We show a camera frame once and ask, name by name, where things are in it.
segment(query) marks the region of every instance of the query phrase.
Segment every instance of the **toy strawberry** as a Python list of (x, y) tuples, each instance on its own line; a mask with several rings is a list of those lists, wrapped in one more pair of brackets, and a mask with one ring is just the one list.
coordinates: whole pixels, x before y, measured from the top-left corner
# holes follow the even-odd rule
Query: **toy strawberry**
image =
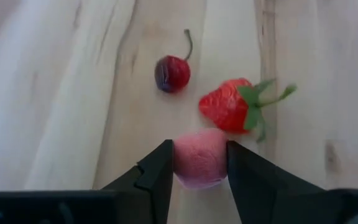
[(258, 142), (263, 141), (266, 125), (261, 109), (284, 100), (296, 90), (295, 85), (289, 85), (277, 99), (259, 99), (260, 94), (273, 82), (274, 80), (267, 80), (252, 86), (245, 78), (225, 81), (218, 89), (203, 96), (198, 108), (218, 128), (230, 133), (248, 133), (260, 124), (261, 134)]
[(175, 93), (183, 89), (190, 80), (190, 67), (187, 60), (193, 51), (193, 41), (190, 31), (185, 29), (185, 34), (190, 42), (190, 51), (185, 59), (167, 55), (161, 58), (154, 71), (157, 87), (167, 93)]

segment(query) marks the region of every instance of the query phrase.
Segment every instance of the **soft pink ball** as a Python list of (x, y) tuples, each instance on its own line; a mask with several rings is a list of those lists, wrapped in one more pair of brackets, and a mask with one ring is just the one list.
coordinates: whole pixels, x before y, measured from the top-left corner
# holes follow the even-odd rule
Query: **soft pink ball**
[(216, 128), (173, 141), (173, 170), (186, 188), (212, 187), (227, 176), (226, 141), (224, 132)]

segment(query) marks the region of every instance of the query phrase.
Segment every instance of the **cherry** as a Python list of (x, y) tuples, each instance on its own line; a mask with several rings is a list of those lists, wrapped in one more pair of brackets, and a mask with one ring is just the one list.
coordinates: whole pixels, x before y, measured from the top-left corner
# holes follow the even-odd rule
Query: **cherry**
[(190, 43), (190, 51), (185, 59), (167, 55), (161, 58), (155, 66), (154, 77), (157, 87), (166, 93), (180, 91), (190, 80), (191, 72), (187, 60), (193, 51), (193, 41), (188, 29), (185, 29), (185, 34)]

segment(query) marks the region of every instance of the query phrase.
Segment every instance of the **black robotic claw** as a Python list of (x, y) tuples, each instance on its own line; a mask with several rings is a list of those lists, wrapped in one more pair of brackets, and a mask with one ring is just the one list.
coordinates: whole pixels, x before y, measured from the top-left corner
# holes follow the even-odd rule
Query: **black robotic claw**
[[(0, 192), (0, 223), (167, 222), (173, 141), (101, 190)], [(358, 190), (325, 191), (227, 142), (227, 170), (243, 223), (358, 223)]]

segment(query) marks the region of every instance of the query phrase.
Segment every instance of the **strawberry leaves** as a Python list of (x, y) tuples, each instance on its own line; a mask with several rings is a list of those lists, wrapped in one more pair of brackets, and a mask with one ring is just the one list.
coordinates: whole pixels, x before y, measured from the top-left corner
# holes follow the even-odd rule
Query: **strawberry leaves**
[(244, 121), (244, 129), (250, 130), (255, 128), (258, 124), (260, 125), (260, 135), (257, 142), (262, 142), (266, 138), (266, 122), (262, 115), (262, 107), (284, 100), (287, 96), (296, 91), (296, 85), (289, 85), (278, 98), (269, 101), (260, 101), (260, 94), (266, 90), (267, 87), (273, 84), (274, 81), (275, 79), (265, 80), (255, 85), (254, 87), (237, 87), (241, 97), (248, 104), (248, 112), (246, 120)]

